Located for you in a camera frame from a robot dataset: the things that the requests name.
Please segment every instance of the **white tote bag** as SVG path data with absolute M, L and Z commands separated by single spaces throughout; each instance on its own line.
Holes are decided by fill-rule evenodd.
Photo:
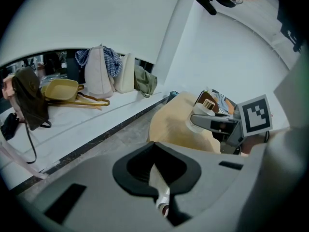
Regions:
M 103 46 L 90 49 L 85 66 L 85 81 L 89 95 L 96 98 L 108 98 L 113 90 L 107 74 Z
M 129 53 L 121 58 L 122 70 L 114 78 L 114 87 L 119 93 L 128 93 L 134 89 L 134 56 Z

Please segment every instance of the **plaid shirt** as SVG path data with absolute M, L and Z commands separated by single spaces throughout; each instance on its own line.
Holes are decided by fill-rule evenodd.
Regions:
M 75 59 L 80 66 L 85 66 L 87 64 L 90 50 L 91 49 L 80 50 L 75 53 Z M 122 69 L 122 61 L 119 55 L 106 46 L 103 47 L 103 52 L 107 72 L 112 77 L 116 77 Z

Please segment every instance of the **white bag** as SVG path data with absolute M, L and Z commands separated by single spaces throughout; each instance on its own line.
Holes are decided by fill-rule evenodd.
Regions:
M 113 90 L 107 74 L 103 46 L 90 49 L 85 66 L 85 81 L 90 96 L 108 98 Z
M 134 63 L 135 59 L 132 53 L 121 58 L 122 70 L 114 78 L 114 87 L 119 93 L 128 93 L 134 89 Z

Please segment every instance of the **gray floor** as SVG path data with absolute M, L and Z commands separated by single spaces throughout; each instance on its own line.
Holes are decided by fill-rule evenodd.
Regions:
M 147 112 L 137 120 L 133 121 L 128 126 L 124 127 L 118 131 L 113 136 L 104 140 L 102 143 L 98 144 L 94 148 L 87 151 L 85 154 L 81 155 L 79 158 L 73 160 L 60 170 L 48 176 L 45 180 L 42 180 L 19 196 L 25 198 L 27 201 L 32 202 L 35 197 L 50 183 L 58 179 L 60 176 L 65 174 L 70 169 L 77 166 L 82 161 L 94 157 L 96 155 L 105 154 L 106 152 L 117 150 L 125 145 L 132 145 L 146 142 L 148 138 L 148 131 L 150 121 L 153 115 L 163 106 L 163 104 L 158 105 L 151 111 Z

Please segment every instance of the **brown bag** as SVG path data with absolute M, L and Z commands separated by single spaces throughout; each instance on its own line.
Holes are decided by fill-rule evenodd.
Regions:
M 40 91 L 39 78 L 31 67 L 19 69 L 12 78 L 12 86 L 16 102 L 24 115 L 27 135 L 35 155 L 35 160 L 28 163 L 34 163 L 37 154 L 30 138 L 28 126 L 30 130 L 35 130 L 39 126 L 44 128 L 52 126 L 48 121 L 47 102 Z

